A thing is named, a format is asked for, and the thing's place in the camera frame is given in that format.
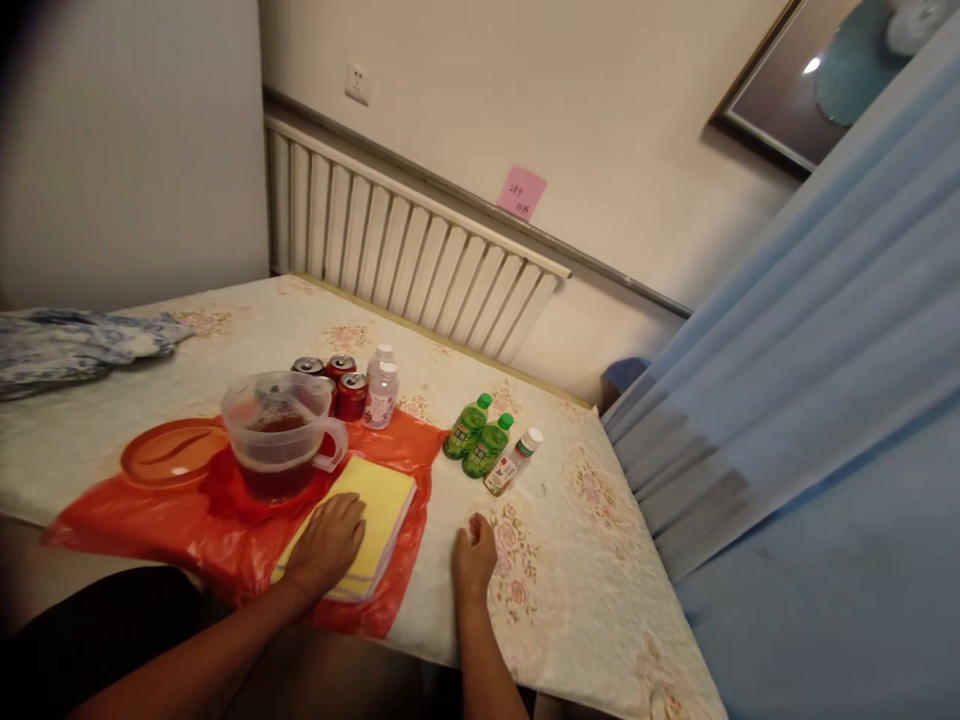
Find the radiator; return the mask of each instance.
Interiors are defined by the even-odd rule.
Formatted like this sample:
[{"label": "radiator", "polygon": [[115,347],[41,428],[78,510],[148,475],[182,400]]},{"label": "radiator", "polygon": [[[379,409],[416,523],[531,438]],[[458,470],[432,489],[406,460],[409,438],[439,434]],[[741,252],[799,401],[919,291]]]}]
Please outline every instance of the radiator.
[{"label": "radiator", "polygon": [[271,258],[510,363],[570,270],[266,115]]}]

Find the framed picture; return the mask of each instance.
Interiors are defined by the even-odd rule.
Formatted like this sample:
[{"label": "framed picture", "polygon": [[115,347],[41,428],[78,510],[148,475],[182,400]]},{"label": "framed picture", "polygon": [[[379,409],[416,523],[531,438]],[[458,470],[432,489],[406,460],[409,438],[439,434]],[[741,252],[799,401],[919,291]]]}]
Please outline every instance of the framed picture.
[{"label": "framed picture", "polygon": [[806,179],[960,0],[791,0],[710,118]]}]

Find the stack of paper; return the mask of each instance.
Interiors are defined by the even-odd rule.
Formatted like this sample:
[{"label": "stack of paper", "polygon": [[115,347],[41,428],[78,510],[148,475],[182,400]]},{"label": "stack of paper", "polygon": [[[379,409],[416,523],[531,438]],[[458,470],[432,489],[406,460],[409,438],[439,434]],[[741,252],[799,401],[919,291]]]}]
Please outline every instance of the stack of paper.
[{"label": "stack of paper", "polygon": [[[317,507],[335,495],[350,492],[358,493],[367,504],[362,515],[367,521],[363,544],[347,574],[325,597],[340,602],[360,603],[373,597],[387,571],[400,527],[417,492],[417,483],[409,475],[352,457]],[[310,513],[283,551],[270,576],[271,583],[283,577],[290,554],[312,517],[313,513]]]}]

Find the bottle label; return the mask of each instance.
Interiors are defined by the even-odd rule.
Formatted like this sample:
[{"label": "bottle label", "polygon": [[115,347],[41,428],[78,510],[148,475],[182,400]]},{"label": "bottle label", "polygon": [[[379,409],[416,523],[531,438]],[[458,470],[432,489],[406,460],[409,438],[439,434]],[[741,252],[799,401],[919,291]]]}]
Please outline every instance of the bottle label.
[{"label": "bottle label", "polygon": [[497,454],[490,450],[485,442],[479,441],[467,456],[467,467],[478,475],[490,471],[497,460]]},{"label": "bottle label", "polygon": [[533,455],[533,450],[528,450],[527,446],[523,444],[523,438],[517,440],[517,454],[520,457],[530,457]]},{"label": "bottle label", "polygon": [[392,395],[367,395],[363,424],[373,430],[382,430],[393,418],[395,399]]},{"label": "bottle label", "polygon": [[470,447],[471,442],[477,437],[477,432],[471,430],[464,423],[460,422],[453,426],[453,430],[450,431],[450,436],[447,438],[447,442],[450,447],[457,448],[458,450],[467,450]]},{"label": "bottle label", "polygon": [[508,482],[513,480],[513,476],[517,474],[517,465],[507,456],[500,458],[500,461],[497,463],[497,466],[493,469],[493,472],[490,475],[497,478],[497,481],[500,485],[506,485]]}]

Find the green bottle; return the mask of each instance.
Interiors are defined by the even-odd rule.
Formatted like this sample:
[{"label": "green bottle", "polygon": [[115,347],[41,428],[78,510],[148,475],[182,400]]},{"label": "green bottle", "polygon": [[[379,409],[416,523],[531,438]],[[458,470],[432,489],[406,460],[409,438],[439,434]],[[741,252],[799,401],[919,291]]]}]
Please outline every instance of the green bottle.
[{"label": "green bottle", "polygon": [[443,442],[444,455],[451,460],[460,460],[473,450],[480,438],[480,431],[487,424],[487,408],[492,402],[493,398],[484,393],[475,403],[470,403],[463,409]]},{"label": "green bottle", "polygon": [[467,475],[480,478],[493,470],[500,453],[510,442],[511,425],[513,416],[510,413],[501,415],[496,424],[487,424],[473,450],[463,459],[463,471]]}]

